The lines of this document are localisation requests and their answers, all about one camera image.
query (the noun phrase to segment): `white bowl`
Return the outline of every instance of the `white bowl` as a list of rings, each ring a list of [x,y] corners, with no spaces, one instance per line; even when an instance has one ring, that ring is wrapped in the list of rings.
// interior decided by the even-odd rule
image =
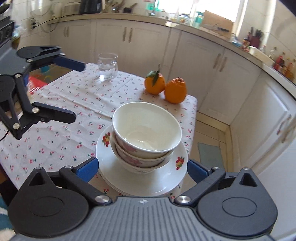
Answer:
[[[165,109],[146,102],[120,106],[112,117],[119,146],[127,153],[155,159],[174,150],[182,138],[176,118]]]
[[[137,174],[146,174],[149,172],[152,172],[154,170],[156,170],[157,168],[161,168],[163,167],[165,164],[167,164],[170,160],[170,158],[166,158],[164,161],[162,161],[159,165],[155,166],[155,167],[150,167],[150,168],[143,168],[143,167],[136,167],[133,166],[129,163],[127,163],[126,161],[124,161],[120,155],[117,152],[116,149],[116,145],[115,142],[112,141],[112,139],[110,140],[110,145],[112,148],[112,151],[114,152],[115,156],[118,158],[119,163],[128,171],[133,172],[133,173],[137,173]]]
[[[116,150],[117,150],[119,156],[123,160],[125,160],[127,163],[131,164],[132,166],[143,167],[143,168],[154,167],[154,166],[157,166],[158,164],[160,164],[166,158],[170,159],[172,156],[171,154],[173,153],[173,150],[171,150],[171,151],[167,152],[164,156],[156,158],[156,159],[139,158],[139,157],[133,156],[133,155],[127,153],[126,151],[124,151],[119,146],[119,144],[117,143],[117,140],[116,140],[116,138],[114,138],[114,136],[115,136],[115,132],[112,131],[111,139],[115,143]]]

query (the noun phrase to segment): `bowl rim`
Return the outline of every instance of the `bowl rim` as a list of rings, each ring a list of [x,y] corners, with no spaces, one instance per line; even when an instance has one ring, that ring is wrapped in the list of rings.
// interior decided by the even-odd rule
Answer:
[[[113,139],[112,141],[115,143],[116,147],[118,147],[124,154],[128,155],[131,158],[140,160],[140,161],[159,161],[161,159],[166,158],[167,156],[169,156],[171,153],[173,153],[174,150],[170,150],[168,151],[165,155],[159,157],[159,158],[154,158],[154,159],[145,159],[145,158],[141,158],[141,157],[137,157],[137,156],[133,156],[132,154],[126,152],[124,149],[122,149],[122,147],[118,144],[116,137],[113,137],[113,135],[111,135],[111,139]]]
[[[119,154],[118,154],[118,152],[117,152],[117,149],[116,149],[116,144],[115,144],[115,142],[112,140],[112,138],[110,139],[110,145],[111,145],[111,149],[112,149],[114,155],[118,158],[118,160],[119,160],[120,162],[124,163],[125,165],[127,165],[127,166],[129,166],[129,167],[131,167],[131,168],[134,168],[134,169],[136,169],[136,170],[138,170],[138,171],[142,171],[142,172],[149,172],[149,171],[153,171],[153,170],[156,170],[156,169],[158,169],[158,168],[161,168],[161,167],[163,167],[164,165],[166,165],[166,164],[171,160],[171,159],[169,159],[167,162],[165,162],[165,161],[163,160],[161,163],[159,163],[158,165],[156,165],[156,166],[154,166],[154,167],[136,167],[136,166],[133,166],[133,165],[127,163],[125,160],[123,160],[123,159],[119,156]]]
[[[127,140],[125,140],[125,139],[124,139],[124,138],[118,133],[118,131],[116,130],[116,128],[114,127],[114,119],[113,119],[113,116],[115,115],[115,113],[116,113],[116,112],[117,112],[122,106],[124,106],[124,105],[128,105],[128,104],[133,104],[133,103],[143,103],[143,104],[154,105],[154,106],[156,106],[156,107],[158,107],[158,108],[160,108],[160,109],[166,111],[171,117],[173,117],[174,120],[177,122],[177,124],[178,124],[178,126],[179,126],[179,129],[180,129],[180,132],[181,132],[181,134],[180,134],[180,138],[179,138],[180,140],[178,141],[178,143],[177,143],[174,147],[172,147],[172,148],[170,148],[170,149],[167,149],[167,150],[152,151],[152,150],[146,150],[146,149],[143,149],[143,148],[141,148],[141,147],[137,147],[137,146],[131,144],[130,142],[128,142]],[[180,123],[178,122],[178,120],[177,120],[177,119],[176,119],[176,118],[175,118],[175,117],[174,117],[169,111],[167,111],[166,109],[164,109],[164,108],[162,108],[162,107],[160,107],[160,106],[158,106],[158,105],[155,105],[155,104],[152,104],[152,103],[148,103],[148,102],[144,102],[144,101],[134,101],[134,102],[129,102],[129,103],[125,103],[125,104],[121,105],[120,107],[118,107],[118,108],[114,111],[113,116],[112,116],[111,122],[112,122],[112,127],[113,127],[113,129],[114,129],[116,135],[118,135],[119,138],[120,138],[121,140],[123,140],[124,142],[127,142],[129,145],[131,145],[133,148],[135,148],[135,149],[137,149],[137,150],[140,150],[140,151],[143,151],[143,152],[148,152],[148,153],[155,153],[155,154],[156,154],[156,153],[165,153],[165,152],[169,152],[169,151],[175,149],[175,148],[180,144],[180,142],[181,142],[181,140],[182,140],[182,134],[183,134],[183,132],[182,132],[182,128],[181,128]]]

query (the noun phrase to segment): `tile floor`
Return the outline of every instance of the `tile floor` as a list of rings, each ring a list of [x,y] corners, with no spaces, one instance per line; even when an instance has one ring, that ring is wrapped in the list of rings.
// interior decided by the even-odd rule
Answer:
[[[192,144],[192,149],[191,149],[189,158],[195,159],[200,162],[200,154],[197,147],[198,143],[219,146],[221,149],[224,167],[227,166],[224,132],[197,120],[195,122],[195,132],[194,132],[193,144]],[[182,192],[190,189],[195,184],[196,183],[192,180],[192,178],[188,174],[186,174],[183,181],[183,185],[182,185]]]

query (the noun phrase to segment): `floor mat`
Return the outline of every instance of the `floor mat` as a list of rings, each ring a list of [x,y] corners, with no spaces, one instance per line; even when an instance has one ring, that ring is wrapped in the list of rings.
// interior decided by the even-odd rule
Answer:
[[[203,143],[198,143],[197,145],[200,153],[200,162],[203,165],[209,168],[220,167],[224,169],[220,147]]]

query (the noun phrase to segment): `cherry print tablecloth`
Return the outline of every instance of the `cherry print tablecloth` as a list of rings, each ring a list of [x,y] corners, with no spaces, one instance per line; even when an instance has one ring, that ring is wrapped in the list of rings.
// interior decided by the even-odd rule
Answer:
[[[148,94],[143,83],[143,78],[124,72],[118,72],[113,80],[100,82],[97,65],[87,64],[83,72],[72,71],[37,91],[32,96],[33,101],[72,110],[77,118],[72,124],[39,122],[29,128],[21,140],[10,134],[6,136],[0,143],[0,162],[14,185],[19,189],[37,166],[58,171],[63,166],[77,166],[94,156],[97,140],[111,124],[113,112],[127,102],[150,102],[172,113],[182,126],[182,142],[189,153],[197,111],[196,98],[187,95],[183,103],[170,104],[165,101],[163,93],[159,96]],[[6,131],[1,124],[0,136]],[[121,195],[99,174],[91,184],[111,197]],[[180,193],[180,187],[170,193],[172,198]]]

